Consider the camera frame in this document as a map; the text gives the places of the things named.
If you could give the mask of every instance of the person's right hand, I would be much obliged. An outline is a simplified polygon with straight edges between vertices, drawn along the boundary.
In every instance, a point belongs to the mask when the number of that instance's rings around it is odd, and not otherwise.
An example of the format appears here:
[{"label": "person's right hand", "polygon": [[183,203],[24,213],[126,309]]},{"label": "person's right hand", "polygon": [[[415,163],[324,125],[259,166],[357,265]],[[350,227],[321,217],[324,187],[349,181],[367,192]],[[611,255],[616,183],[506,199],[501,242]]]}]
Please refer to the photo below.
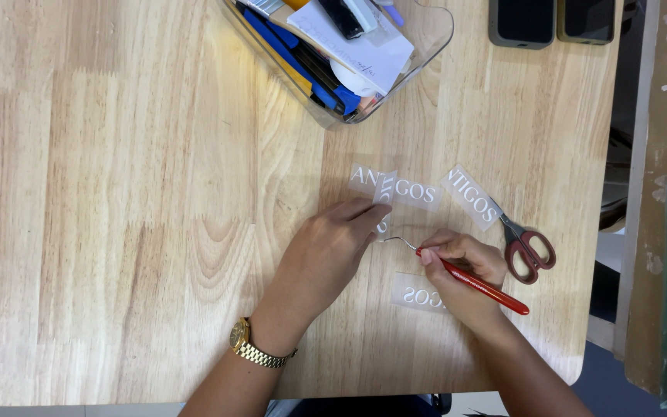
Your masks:
[{"label": "person's right hand", "polygon": [[439,229],[421,247],[425,248],[421,250],[421,264],[426,277],[454,317],[475,333],[505,318],[495,300],[455,279],[439,260],[452,262],[500,289],[508,267],[498,248],[449,229]]}]

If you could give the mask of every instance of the storage bin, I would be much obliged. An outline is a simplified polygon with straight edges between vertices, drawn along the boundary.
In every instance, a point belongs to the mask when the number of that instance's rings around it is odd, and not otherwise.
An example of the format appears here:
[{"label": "storage bin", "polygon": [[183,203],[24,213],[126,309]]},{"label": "storage bin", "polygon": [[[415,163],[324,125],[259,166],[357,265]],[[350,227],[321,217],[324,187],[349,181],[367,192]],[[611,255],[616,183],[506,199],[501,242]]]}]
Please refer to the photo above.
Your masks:
[{"label": "storage bin", "polygon": [[242,38],[246,40],[262,58],[266,65],[274,72],[289,88],[296,99],[300,101],[324,128],[333,129],[339,125],[359,123],[377,111],[380,106],[397,93],[407,82],[411,81],[421,69],[426,66],[452,39],[454,33],[454,20],[452,14],[443,7],[423,6],[414,0],[394,0],[394,6],[400,12],[405,24],[398,27],[400,33],[413,44],[411,54],[411,66],[405,73],[398,76],[393,87],[386,96],[378,95],[364,109],[357,110],[353,114],[340,116],[332,110],[317,104],[305,93],[301,86],[301,80],[288,71],[291,68],[287,62],[279,56],[273,56],[262,46],[264,39],[253,29],[247,26],[243,16],[238,12],[232,0],[218,0],[223,15],[233,25]]}]

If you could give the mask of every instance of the smartphone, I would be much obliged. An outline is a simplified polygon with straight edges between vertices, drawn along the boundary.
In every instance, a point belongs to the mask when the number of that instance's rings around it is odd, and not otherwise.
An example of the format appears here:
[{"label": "smartphone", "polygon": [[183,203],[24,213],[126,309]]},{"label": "smartphone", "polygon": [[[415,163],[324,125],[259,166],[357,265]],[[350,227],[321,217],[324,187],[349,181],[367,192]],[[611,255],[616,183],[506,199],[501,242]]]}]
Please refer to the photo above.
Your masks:
[{"label": "smartphone", "polygon": [[498,46],[542,49],[555,39],[555,0],[490,0],[488,9],[488,37]]},{"label": "smartphone", "polygon": [[557,38],[579,44],[614,39],[615,0],[557,0]]}]

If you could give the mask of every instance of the wooden table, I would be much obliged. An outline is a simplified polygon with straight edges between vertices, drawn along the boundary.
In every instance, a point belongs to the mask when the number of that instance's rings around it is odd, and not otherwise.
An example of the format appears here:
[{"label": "wooden table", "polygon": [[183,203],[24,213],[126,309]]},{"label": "wooden table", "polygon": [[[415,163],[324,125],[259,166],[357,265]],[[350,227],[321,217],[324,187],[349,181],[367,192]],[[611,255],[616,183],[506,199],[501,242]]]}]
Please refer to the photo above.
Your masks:
[{"label": "wooden table", "polygon": [[[430,184],[461,163],[547,235],[557,266],[505,291],[573,382],[616,42],[495,47],[487,2],[431,4],[454,15],[449,46],[373,117],[331,132],[216,2],[0,0],[0,405],[185,400],[303,219],[357,195],[353,162]],[[395,210],[415,242],[451,227],[503,247],[499,225],[480,232],[449,195],[438,213]],[[396,271],[422,273],[404,245],[373,245],[277,397],[491,388],[452,317],[389,304]]]}]

